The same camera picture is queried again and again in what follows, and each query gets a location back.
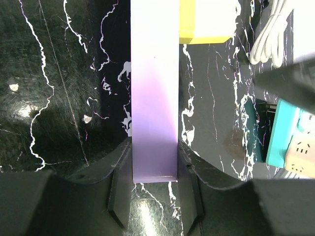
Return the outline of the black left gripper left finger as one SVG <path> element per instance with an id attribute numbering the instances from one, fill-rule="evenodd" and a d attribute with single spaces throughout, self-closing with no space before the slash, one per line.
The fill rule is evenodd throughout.
<path id="1" fill-rule="evenodd" d="M 52 171 L 0 176 L 3 236 L 122 236 L 128 229 L 132 143 L 69 178 Z"/>

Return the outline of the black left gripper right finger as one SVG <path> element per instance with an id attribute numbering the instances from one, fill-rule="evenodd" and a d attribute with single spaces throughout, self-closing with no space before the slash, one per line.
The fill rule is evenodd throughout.
<path id="1" fill-rule="evenodd" d="M 312 236 L 312 179 L 241 181 L 178 143 L 178 190 L 186 236 Z"/>

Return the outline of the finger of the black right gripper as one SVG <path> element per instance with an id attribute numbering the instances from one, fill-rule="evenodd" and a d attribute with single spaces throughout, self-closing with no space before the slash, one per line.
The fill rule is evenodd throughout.
<path id="1" fill-rule="evenodd" d="M 256 87 L 309 112 L 315 112 L 315 54 L 299 57 L 297 62 L 253 78 Z"/>

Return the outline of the yellow cube plug adapter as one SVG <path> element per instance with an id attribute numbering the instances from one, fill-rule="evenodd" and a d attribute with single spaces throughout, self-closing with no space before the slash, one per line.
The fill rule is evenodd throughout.
<path id="1" fill-rule="evenodd" d="M 233 37 L 241 14 L 237 0 L 181 0 L 181 44 L 217 44 Z"/>

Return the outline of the purple power strip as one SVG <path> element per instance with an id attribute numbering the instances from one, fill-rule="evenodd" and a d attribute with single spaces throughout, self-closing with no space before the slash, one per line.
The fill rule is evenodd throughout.
<path id="1" fill-rule="evenodd" d="M 132 164 L 135 183 L 177 178 L 177 0 L 130 3 Z"/>

